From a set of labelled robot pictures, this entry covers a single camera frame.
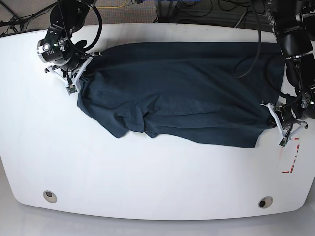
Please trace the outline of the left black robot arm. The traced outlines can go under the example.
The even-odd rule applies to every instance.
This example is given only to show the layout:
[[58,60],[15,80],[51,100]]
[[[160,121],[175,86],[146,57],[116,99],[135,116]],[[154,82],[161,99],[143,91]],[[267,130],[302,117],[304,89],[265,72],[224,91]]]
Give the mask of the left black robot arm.
[[286,64],[286,76],[296,96],[282,94],[286,104],[268,104],[284,140],[315,118],[315,2],[313,0],[265,0],[265,13]]

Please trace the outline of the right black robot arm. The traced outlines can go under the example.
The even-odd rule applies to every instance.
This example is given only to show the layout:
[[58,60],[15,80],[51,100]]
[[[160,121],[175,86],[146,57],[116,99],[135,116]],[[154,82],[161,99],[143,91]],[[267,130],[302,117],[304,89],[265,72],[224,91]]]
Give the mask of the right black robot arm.
[[[42,62],[51,65],[45,73],[52,73],[60,79],[68,94],[77,93],[77,81],[94,57],[101,52],[89,52],[98,42],[102,32],[102,18],[95,6],[95,0],[59,0],[50,14],[50,27],[44,39],[37,44],[37,54]],[[72,35],[85,23],[85,18],[93,10],[98,18],[98,30],[90,45],[86,40],[73,43]]]

